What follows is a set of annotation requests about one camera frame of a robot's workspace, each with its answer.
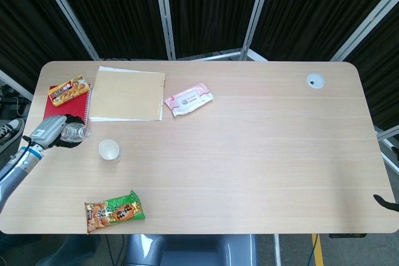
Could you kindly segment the left black grey robot hand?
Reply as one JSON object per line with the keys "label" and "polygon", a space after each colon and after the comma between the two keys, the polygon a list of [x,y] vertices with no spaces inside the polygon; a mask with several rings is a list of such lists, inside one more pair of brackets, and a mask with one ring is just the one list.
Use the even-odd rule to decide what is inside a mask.
{"label": "left black grey robot hand", "polygon": [[71,123],[84,125],[84,121],[79,116],[52,115],[43,120],[38,127],[29,135],[31,146],[39,145],[44,150],[53,146],[61,148],[75,148],[81,141],[61,140],[62,130]]}

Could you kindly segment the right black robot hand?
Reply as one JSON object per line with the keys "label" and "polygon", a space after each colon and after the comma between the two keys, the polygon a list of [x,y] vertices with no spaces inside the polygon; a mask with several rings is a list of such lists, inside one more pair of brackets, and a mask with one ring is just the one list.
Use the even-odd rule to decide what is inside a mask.
{"label": "right black robot hand", "polygon": [[[391,150],[393,151],[393,153],[395,153],[395,155],[398,158],[398,148],[393,146],[393,147],[391,147]],[[386,200],[384,200],[378,194],[374,194],[373,198],[379,203],[379,205],[381,205],[385,209],[388,209],[388,210],[391,210],[391,211],[395,211],[395,212],[399,212],[399,205],[397,203],[387,202]]]}

